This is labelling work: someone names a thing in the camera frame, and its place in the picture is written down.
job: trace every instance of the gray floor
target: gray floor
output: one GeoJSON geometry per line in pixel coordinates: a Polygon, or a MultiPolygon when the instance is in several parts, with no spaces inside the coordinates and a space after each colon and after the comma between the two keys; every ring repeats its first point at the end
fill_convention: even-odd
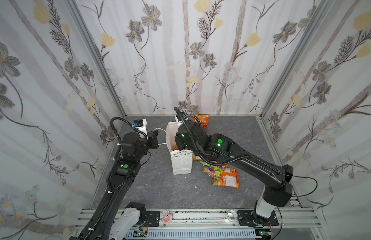
{"type": "MultiPolygon", "coordinates": [[[[165,129],[173,116],[127,116],[127,120],[147,119],[147,130],[155,127],[165,129]]],[[[241,147],[274,163],[255,117],[212,116],[207,134],[222,133],[241,147]]],[[[123,124],[120,136],[131,128],[123,124]]],[[[165,142],[165,133],[159,131],[159,143],[165,142]]],[[[120,208],[129,202],[139,202],[146,208],[243,208],[253,207],[260,197],[264,184],[255,177],[238,169],[239,189],[212,185],[212,177],[202,172],[202,165],[194,162],[191,174],[173,175],[171,157],[166,145],[150,150],[152,156],[145,164],[127,192],[120,208]]],[[[105,169],[92,208],[96,208],[106,188],[105,177],[113,166],[111,160],[105,169]]]]}

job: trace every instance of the wire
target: wire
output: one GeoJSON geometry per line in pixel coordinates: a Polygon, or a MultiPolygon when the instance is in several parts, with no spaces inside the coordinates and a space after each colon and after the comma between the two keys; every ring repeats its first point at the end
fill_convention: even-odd
{"type": "Polygon", "coordinates": [[[279,207],[276,207],[276,208],[279,210],[280,218],[281,218],[280,230],[271,240],[274,240],[279,235],[279,233],[281,232],[281,228],[283,228],[283,216],[281,215],[281,211],[280,211],[279,207]]]}
{"type": "MultiPolygon", "coordinates": [[[[270,166],[268,166],[267,164],[264,164],[265,166],[267,166],[267,167],[269,167],[271,170],[273,170],[274,171],[274,169],[272,169],[270,166]]],[[[317,186],[318,186],[318,183],[317,183],[317,180],[316,179],[314,179],[313,177],[303,177],[303,176],[293,176],[293,175],[287,175],[287,174],[284,174],[284,173],[281,173],[281,172],[277,172],[278,174],[281,174],[281,175],[284,175],[284,176],[288,176],[288,177],[299,177],[299,178],[309,178],[309,179],[313,179],[313,180],[315,180],[315,182],[316,182],[316,187],[315,187],[315,189],[312,191],[312,192],[310,192],[310,193],[308,193],[308,194],[304,194],[304,195],[299,195],[299,196],[296,196],[296,195],[293,195],[293,197],[305,197],[305,196],[307,196],[307,195],[309,195],[309,194],[311,194],[311,193],[313,193],[314,191],[316,191],[316,189],[317,189],[317,186]]]]}
{"type": "Polygon", "coordinates": [[[199,126],[201,127],[202,126],[202,123],[200,122],[199,118],[195,115],[188,115],[188,116],[191,116],[195,119],[195,121],[197,121],[197,124],[199,124],[199,126]]]}
{"type": "Polygon", "coordinates": [[[156,129],[160,129],[160,130],[163,130],[164,132],[166,132],[163,128],[159,128],[159,127],[157,127],[157,128],[154,129],[154,131],[155,131],[156,129]]]}
{"type": "Polygon", "coordinates": [[[151,153],[149,151],[147,153],[149,153],[150,156],[148,157],[148,159],[140,167],[142,167],[144,164],[146,164],[148,162],[148,160],[151,158],[151,153]]]}

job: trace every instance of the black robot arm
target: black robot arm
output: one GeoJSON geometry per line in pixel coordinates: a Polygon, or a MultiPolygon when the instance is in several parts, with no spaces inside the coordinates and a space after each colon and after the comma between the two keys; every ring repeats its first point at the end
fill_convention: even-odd
{"type": "Polygon", "coordinates": [[[293,167],[278,166],[246,151],[229,137],[216,133],[208,136],[196,123],[174,108],[177,118],[183,122],[176,133],[179,150],[188,148],[196,156],[213,166],[230,164],[256,177],[265,184],[262,198],[255,206],[255,215],[269,218],[276,207],[284,207],[292,196],[293,167]]]}

